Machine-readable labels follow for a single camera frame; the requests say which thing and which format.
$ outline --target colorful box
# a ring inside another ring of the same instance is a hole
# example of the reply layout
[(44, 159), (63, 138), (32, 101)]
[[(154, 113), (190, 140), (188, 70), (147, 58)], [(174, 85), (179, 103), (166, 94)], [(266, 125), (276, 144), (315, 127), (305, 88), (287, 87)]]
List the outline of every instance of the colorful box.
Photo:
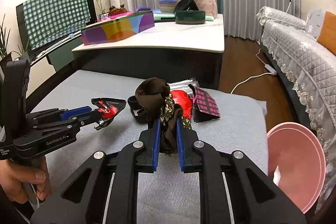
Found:
[(117, 42), (154, 27), (152, 11), (95, 23), (82, 30), (84, 45)]

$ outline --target power strip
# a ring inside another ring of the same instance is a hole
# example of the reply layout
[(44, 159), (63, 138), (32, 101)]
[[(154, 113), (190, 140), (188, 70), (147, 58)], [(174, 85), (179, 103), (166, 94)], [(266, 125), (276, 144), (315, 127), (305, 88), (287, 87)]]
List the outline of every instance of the power strip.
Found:
[(277, 75), (277, 71), (269, 64), (265, 64), (265, 69), (268, 70), (273, 76)]

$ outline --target blue gripper pad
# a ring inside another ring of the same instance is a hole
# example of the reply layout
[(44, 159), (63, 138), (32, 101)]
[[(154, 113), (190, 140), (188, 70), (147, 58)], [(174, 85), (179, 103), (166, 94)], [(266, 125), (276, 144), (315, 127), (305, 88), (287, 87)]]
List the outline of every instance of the blue gripper pad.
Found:
[(60, 116), (61, 121), (66, 121), (71, 117), (76, 117), (80, 114), (84, 114), (84, 113), (90, 112), (90, 111), (92, 111), (92, 108), (89, 107), (89, 106), (67, 110)]
[(184, 163), (184, 145), (181, 135), (181, 123), (180, 119), (176, 121), (176, 139), (177, 139), (177, 150), (178, 150), (178, 160), (180, 163), (181, 172), (184, 172), (185, 163)]
[(153, 170), (156, 171), (159, 162), (160, 152), (160, 133), (161, 133), (161, 121), (157, 119), (157, 127), (155, 131), (155, 140), (153, 145)]

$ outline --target triangular cutout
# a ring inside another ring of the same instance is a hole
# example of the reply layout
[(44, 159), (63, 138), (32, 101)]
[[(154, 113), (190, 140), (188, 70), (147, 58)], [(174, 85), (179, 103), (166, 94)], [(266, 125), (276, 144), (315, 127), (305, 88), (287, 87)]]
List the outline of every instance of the triangular cutout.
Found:
[(91, 169), (86, 169), (83, 174), (61, 195), (62, 198), (74, 203), (80, 203), (87, 181), (89, 180)]
[(275, 194), (269, 189), (265, 183), (249, 168), (246, 169), (254, 197), (258, 203), (263, 203), (275, 198)]

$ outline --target orange pillow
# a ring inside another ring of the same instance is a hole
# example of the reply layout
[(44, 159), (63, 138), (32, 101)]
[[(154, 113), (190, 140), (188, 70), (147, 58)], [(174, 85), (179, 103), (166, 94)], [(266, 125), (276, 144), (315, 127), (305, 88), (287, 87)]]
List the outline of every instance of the orange pillow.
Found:
[(336, 15), (331, 12), (325, 12), (322, 30), (317, 42), (336, 55)]

